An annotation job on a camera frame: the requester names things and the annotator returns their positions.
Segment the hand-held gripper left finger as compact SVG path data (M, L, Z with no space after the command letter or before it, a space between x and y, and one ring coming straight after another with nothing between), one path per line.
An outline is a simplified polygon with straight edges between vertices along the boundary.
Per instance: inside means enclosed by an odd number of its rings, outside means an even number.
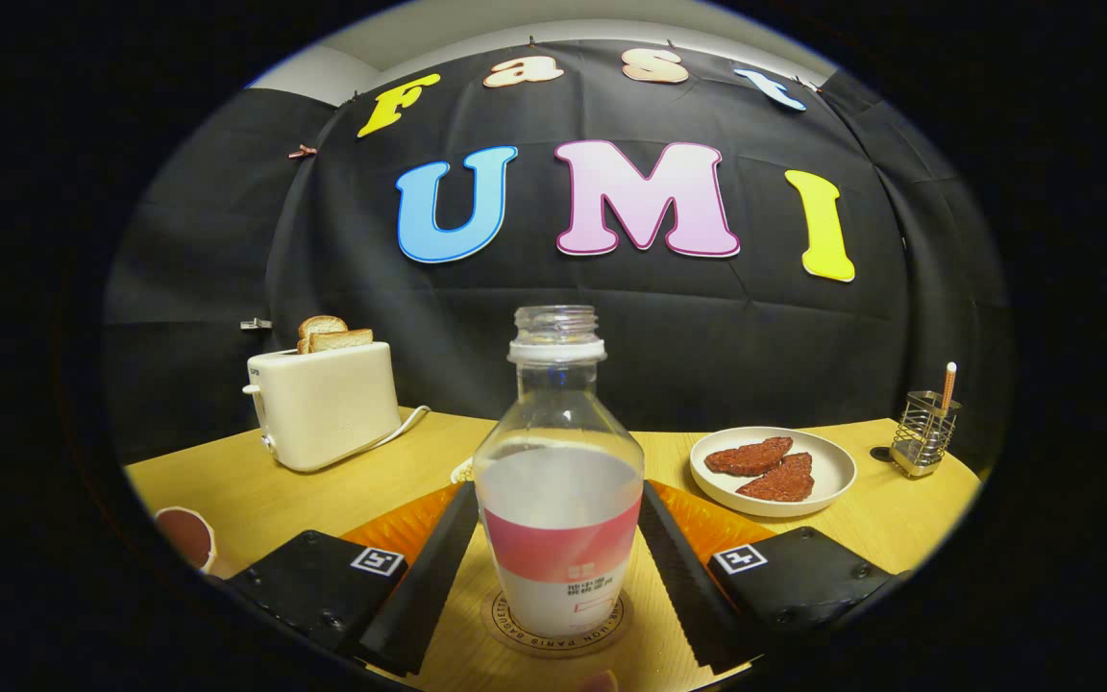
M452 483L344 537L299 531L219 588L313 678L418 674L478 518Z

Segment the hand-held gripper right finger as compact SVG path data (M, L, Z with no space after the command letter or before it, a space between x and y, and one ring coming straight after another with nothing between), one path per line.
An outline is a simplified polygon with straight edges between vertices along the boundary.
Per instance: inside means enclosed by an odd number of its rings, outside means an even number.
M775 533L646 481L640 531L699 665L724 673L841 630L911 574L889 574L813 527Z

